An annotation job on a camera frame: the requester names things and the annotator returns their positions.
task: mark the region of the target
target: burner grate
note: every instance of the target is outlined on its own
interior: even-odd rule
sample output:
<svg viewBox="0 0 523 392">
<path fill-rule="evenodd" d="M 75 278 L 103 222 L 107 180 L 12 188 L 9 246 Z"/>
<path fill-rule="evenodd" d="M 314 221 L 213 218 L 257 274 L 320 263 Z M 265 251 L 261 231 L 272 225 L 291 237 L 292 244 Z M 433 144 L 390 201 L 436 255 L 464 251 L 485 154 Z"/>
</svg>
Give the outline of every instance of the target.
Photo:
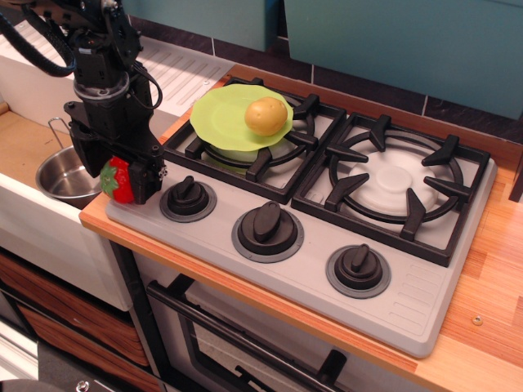
<svg viewBox="0 0 523 392">
<path fill-rule="evenodd" d="M 260 78 L 254 78 L 250 82 L 232 78 L 226 85 L 232 83 L 263 86 Z M 271 146 L 258 150 L 253 158 L 236 158 L 234 155 L 230 156 L 230 152 L 216 149 L 200 139 L 190 121 L 187 121 L 165 144 L 165 158 L 229 185 L 278 203 L 287 203 L 310 168 L 312 157 L 319 146 L 344 126 L 346 111 L 321 103 L 320 98 L 314 94 L 300 97 L 273 90 L 282 94 L 293 107 L 293 120 L 296 125 L 284 138 L 284 143 L 292 146 L 290 151 L 274 155 Z M 318 134 L 315 125 L 318 116 L 330 121 L 321 135 Z M 276 186 L 266 180 L 271 168 L 284 171 L 287 170 L 285 164 L 290 162 L 295 163 L 288 165 L 291 172 L 282 186 Z"/>
<path fill-rule="evenodd" d="M 355 129 L 363 129 L 354 134 Z M 427 150 L 426 156 L 420 159 L 424 167 L 445 166 L 453 180 L 443 180 L 426 176 L 423 182 L 447 197 L 446 201 L 427 211 L 416 192 L 408 188 L 405 192 L 406 215 L 391 215 L 376 211 L 352 197 L 352 194 L 365 184 L 369 173 L 351 175 L 350 168 L 345 167 L 345 174 L 340 178 L 340 163 L 358 163 L 362 167 L 369 157 L 355 149 L 362 142 L 370 142 L 374 151 L 386 153 L 390 140 L 400 140 L 405 148 L 422 147 Z M 476 172 L 472 175 L 470 185 L 464 184 L 460 162 L 472 162 Z M 352 114 L 346 126 L 325 146 L 320 158 L 311 169 L 311 175 L 297 190 L 292 206 L 321 220 L 328 221 L 342 228 L 362 234 L 386 245 L 434 262 L 448 266 L 454 249 L 467 219 L 468 209 L 474 199 L 481 177 L 489 161 L 489 154 L 459 144 L 456 136 L 446 140 L 423 135 L 419 132 L 391 125 L 391 118 L 381 116 L 379 119 L 365 118 Z M 329 174 L 332 186 L 324 200 L 314 200 L 310 193 L 314 183 L 323 172 Z M 439 220 L 442 216 L 456 212 L 458 214 L 449 241 L 444 248 L 432 246 L 418 240 L 417 233 L 427 222 Z M 389 225 L 400 226 L 400 229 L 389 229 Z"/>
</svg>

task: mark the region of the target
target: potato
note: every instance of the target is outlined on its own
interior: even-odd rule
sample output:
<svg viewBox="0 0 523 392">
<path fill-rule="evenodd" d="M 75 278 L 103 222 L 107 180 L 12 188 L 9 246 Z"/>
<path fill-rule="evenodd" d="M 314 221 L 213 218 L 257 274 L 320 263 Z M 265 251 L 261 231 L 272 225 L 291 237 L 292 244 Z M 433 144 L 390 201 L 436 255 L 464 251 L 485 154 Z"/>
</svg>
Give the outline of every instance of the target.
<svg viewBox="0 0 523 392">
<path fill-rule="evenodd" d="M 265 96 L 251 103 L 245 110 L 247 127 L 259 136 L 272 136 L 287 121 L 287 107 L 281 100 Z"/>
</svg>

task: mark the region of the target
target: green plate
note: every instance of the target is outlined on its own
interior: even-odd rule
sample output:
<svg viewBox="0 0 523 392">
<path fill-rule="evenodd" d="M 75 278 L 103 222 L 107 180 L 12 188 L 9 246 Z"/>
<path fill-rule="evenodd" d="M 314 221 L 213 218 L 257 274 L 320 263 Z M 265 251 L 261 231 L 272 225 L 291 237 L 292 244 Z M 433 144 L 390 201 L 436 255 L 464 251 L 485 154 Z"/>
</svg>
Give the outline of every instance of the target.
<svg viewBox="0 0 523 392">
<path fill-rule="evenodd" d="M 245 110 L 255 100 L 272 96 L 287 107 L 287 121 L 272 136 L 259 136 L 245 124 Z M 254 151 L 278 143 L 293 126 L 293 108 L 277 92 L 262 86 L 231 84 L 198 100 L 190 115 L 196 135 L 218 149 Z"/>
</svg>

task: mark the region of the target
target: screw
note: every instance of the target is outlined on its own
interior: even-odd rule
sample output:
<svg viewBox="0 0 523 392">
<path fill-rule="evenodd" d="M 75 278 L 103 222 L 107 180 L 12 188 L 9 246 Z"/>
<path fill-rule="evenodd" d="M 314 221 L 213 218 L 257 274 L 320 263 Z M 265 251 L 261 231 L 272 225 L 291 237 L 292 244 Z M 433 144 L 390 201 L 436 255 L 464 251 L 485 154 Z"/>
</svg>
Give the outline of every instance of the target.
<svg viewBox="0 0 523 392">
<path fill-rule="evenodd" d="M 483 319 L 481 318 L 481 316 L 476 316 L 472 319 L 472 323 L 479 327 L 483 324 Z"/>
<path fill-rule="evenodd" d="M 109 8 L 111 11 L 118 10 L 118 2 L 116 0 L 102 1 L 102 8 Z"/>
<path fill-rule="evenodd" d="M 80 381 L 76 385 L 76 392 L 87 392 L 89 390 L 89 383 L 87 381 Z"/>
</svg>

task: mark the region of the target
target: black cable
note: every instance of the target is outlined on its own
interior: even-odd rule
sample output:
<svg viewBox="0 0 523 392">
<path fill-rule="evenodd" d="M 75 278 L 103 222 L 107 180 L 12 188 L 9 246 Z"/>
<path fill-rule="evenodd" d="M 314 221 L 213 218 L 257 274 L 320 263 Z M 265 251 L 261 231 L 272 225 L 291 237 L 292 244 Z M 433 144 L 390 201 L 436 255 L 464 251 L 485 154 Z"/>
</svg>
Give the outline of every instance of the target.
<svg viewBox="0 0 523 392">
<path fill-rule="evenodd" d="M 40 17 L 32 11 L 28 5 L 22 6 L 22 11 L 28 23 L 33 26 L 58 52 L 64 60 L 66 66 L 62 67 L 50 61 L 33 45 L 25 40 L 16 31 L 13 25 L 0 13 L 0 33 L 7 41 L 31 64 L 40 68 L 46 74 L 54 77 L 63 78 L 71 74 L 76 68 L 76 59 L 73 51 L 67 46 L 63 37 L 58 35 L 49 24 L 46 24 Z"/>
<path fill-rule="evenodd" d="M 158 84 L 158 82 L 156 82 L 156 80 L 154 80 L 154 78 L 150 75 L 150 73 L 147 72 L 147 69 L 145 69 L 143 67 L 143 65 L 141 65 L 141 63 L 139 63 L 138 61 L 135 61 L 134 65 L 132 67 L 138 74 L 140 74 L 141 76 L 143 76 L 144 78 L 146 78 L 147 80 L 149 80 L 151 83 L 153 83 L 156 86 L 156 89 L 158 90 L 158 99 L 156 100 L 156 103 L 153 106 L 147 106 L 134 94 L 133 91 L 130 91 L 129 93 L 144 108 L 157 109 L 163 100 L 163 93 L 162 93 L 162 89 L 160 88 L 160 85 Z"/>
</svg>

